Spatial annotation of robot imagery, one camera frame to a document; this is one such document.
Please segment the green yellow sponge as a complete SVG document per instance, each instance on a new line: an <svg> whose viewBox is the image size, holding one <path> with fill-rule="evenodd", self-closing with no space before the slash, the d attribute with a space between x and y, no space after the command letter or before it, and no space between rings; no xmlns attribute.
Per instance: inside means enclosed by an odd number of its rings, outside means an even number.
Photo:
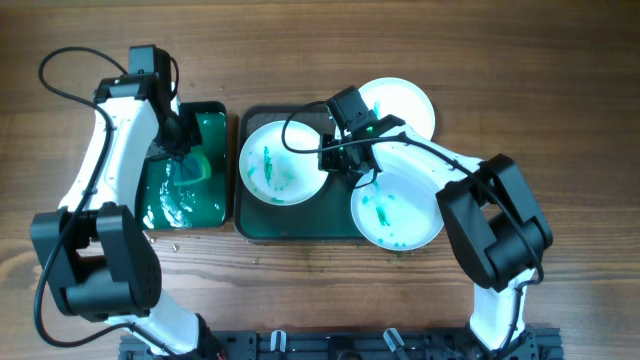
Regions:
<svg viewBox="0 0 640 360"><path fill-rule="evenodd" d="M208 180L211 165L208 157L200 152L191 152L174 163L173 183L175 186L189 186Z"/></svg>

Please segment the white plate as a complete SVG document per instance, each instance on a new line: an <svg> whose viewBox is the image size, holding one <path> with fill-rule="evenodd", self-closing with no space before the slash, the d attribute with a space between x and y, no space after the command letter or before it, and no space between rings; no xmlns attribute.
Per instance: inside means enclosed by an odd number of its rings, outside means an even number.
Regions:
<svg viewBox="0 0 640 360"><path fill-rule="evenodd" d="M430 243L444 223L435 193L438 186L407 166L386 164L376 177L365 175L350 200L353 222L376 246L410 251Z"/></svg>
<svg viewBox="0 0 640 360"><path fill-rule="evenodd" d="M362 85L359 93L378 119L394 115L422 138L433 138L436 127L434 106L425 92L412 82L396 77L378 78Z"/></svg>
<svg viewBox="0 0 640 360"><path fill-rule="evenodd" d="M324 186L328 173L318 167L320 135L310 126L283 120L259 127L239 156L244 186L257 199L275 206L297 205Z"/></svg>

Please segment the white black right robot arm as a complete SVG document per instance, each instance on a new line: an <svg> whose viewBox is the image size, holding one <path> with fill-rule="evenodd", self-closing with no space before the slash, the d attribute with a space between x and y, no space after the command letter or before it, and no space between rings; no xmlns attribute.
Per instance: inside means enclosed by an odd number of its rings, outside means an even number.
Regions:
<svg viewBox="0 0 640 360"><path fill-rule="evenodd" d="M324 135L316 150L321 169L358 175L351 213L368 240L405 251L446 231L474 284L475 342L494 359L521 346L525 295L544 280L553 235L513 159L455 153L393 115Z"/></svg>

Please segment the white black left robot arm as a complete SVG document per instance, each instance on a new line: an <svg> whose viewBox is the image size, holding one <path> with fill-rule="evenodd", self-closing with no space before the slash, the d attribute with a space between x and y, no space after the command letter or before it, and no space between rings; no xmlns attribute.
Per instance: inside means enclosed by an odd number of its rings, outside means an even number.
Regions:
<svg viewBox="0 0 640 360"><path fill-rule="evenodd" d="M88 344L123 329L157 356L222 359L225 350L198 314L162 289L159 259L134 216L148 148L185 154L198 141L171 107L173 88L158 73L100 82L89 101L96 125L79 173L54 212L34 217L30 236L42 266L34 297L38 335L59 348ZM44 292L58 310L106 328L57 340L43 321Z"/></svg>

